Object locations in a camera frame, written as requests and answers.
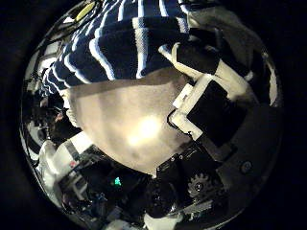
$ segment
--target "green led light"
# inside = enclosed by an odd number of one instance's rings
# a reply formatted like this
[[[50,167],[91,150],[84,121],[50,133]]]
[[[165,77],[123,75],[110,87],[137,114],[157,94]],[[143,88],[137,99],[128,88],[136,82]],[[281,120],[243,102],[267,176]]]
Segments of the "green led light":
[[[118,185],[118,186],[122,186],[122,183],[121,183],[121,180],[120,180],[119,177],[116,177],[116,178],[115,178],[114,184],[115,184],[115,185]]]

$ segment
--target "gear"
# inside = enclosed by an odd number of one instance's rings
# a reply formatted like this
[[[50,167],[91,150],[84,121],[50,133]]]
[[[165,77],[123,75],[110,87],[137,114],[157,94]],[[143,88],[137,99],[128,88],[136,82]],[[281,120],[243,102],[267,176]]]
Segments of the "gear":
[[[214,188],[212,180],[208,174],[201,173],[200,175],[195,175],[195,177],[190,179],[190,183],[188,183],[188,192],[190,197],[195,198],[198,196],[203,196]]]

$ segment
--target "black background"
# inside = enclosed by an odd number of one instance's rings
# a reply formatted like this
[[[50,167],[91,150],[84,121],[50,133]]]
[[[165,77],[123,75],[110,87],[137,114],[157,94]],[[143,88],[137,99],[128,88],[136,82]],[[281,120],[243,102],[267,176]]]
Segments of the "black background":
[[[40,193],[18,137],[20,87],[31,51],[77,0],[0,4],[0,229],[78,229]],[[269,47],[284,90],[285,133],[268,184],[225,229],[307,229],[307,5],[301,0],[224,1]]]

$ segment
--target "screw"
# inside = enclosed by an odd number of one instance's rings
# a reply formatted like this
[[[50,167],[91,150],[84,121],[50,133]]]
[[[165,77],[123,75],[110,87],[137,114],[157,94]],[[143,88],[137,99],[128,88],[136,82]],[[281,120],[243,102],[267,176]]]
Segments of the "screw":
[[[203,189],[203,184],[197,183],[194,188],[196,191],[200,192]]]
[[[247,173],[250,172],[251,168],[252,168],[251,162],[250,161],[246,161],[241,166],[241,173],[247,174]]]

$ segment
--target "blue and white striped shirt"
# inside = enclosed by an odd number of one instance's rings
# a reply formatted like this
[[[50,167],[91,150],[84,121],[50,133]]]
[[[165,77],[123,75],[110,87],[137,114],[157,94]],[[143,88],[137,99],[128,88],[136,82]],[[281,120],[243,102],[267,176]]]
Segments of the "blue and white striped shirt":
[[[158,48],[188,39],[187,10],[180,1],[106,0],[45,72],[41,95],[80,84],[141,79],[171,66]]]

